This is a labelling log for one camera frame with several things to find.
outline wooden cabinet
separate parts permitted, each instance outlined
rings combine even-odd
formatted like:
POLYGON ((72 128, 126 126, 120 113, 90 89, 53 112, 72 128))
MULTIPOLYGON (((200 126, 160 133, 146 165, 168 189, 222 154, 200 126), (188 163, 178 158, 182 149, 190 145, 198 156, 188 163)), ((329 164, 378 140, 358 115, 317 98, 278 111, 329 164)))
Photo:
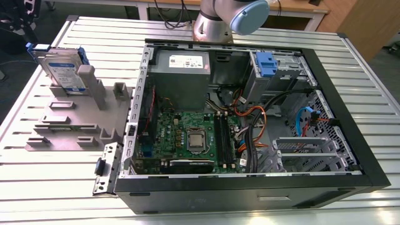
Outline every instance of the wooden cabinet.
POLYGON ((400 29, 400 0, 324 0, 330 12, 317 31, 345 33, 361 56, 373 58, 400 29))

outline green circuit board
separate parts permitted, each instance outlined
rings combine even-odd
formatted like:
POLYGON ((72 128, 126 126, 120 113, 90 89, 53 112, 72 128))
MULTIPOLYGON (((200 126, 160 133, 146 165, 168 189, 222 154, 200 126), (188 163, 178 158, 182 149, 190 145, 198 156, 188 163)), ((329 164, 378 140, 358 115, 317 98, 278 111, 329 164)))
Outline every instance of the green circuit board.
MULTIPOLYGON (((238 125, 236 116, 228 117, 229 127, 238 125)), ((149 158, 144 158, 142 168, 146 174, 157 173, 156 159, 205 159, 214 161, 214 169, 212 173, 238 173, 238 167, 234 165, 220 166, 217 159, 217 147, 214 140, 213 114, 181 112, 178 114, 165 112, 157 120, 156 142, 152 146, 152 154, 149 158), (205 150, 193 154, 188 150, 188 130, 200 128, 205 133, 205 150)), ((230 140, 232 155, 234 157, 233 139, 230 140)))

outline slotted metal worktable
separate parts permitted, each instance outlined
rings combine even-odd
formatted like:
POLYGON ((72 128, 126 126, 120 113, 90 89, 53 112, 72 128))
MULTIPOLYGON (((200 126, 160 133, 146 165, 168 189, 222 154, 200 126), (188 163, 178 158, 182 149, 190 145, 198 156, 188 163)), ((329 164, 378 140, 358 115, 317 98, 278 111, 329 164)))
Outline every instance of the slotted metal worktable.
MULTIPOLYGON (((161 22, 80 17, 53 42, 81 45, 104 85, 134 87, 144 38, 190 40, 190 29, 161 22)), ((332 33, 260 29, 234 43, 313 48, 392 186, 317 210, 134 216, 117 197, 92 197, 94 152, 26 152, 25 141, 52 95, 37 67, 0 127, 0 222, 37 224, 400 223, 400 107, 346 39, 332 33)))

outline power supply label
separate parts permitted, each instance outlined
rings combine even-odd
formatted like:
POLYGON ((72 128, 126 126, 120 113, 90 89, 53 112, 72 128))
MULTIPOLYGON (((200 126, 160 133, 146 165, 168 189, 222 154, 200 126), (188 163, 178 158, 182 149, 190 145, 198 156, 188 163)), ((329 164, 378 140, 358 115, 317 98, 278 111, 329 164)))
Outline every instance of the power supply label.
POLYGON ((65 90, 77 92, 85 90, 85 85, 76 74, 76 67, 72 63, 50 62, 48 65, 58 85, 61 85, 65 90))
POLYGON ((169 56, 170 68, 202 68, 202 56, 172 55, 169 56))

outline ram slot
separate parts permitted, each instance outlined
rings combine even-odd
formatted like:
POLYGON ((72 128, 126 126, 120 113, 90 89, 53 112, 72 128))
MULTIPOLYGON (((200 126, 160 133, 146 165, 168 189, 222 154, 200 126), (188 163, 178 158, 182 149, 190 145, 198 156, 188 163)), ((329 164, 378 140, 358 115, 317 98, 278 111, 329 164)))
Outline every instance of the ram slot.
POLYGON ((214 139, 220 166, 233 163, 230 134, 226 116, 213 117, 214 139))

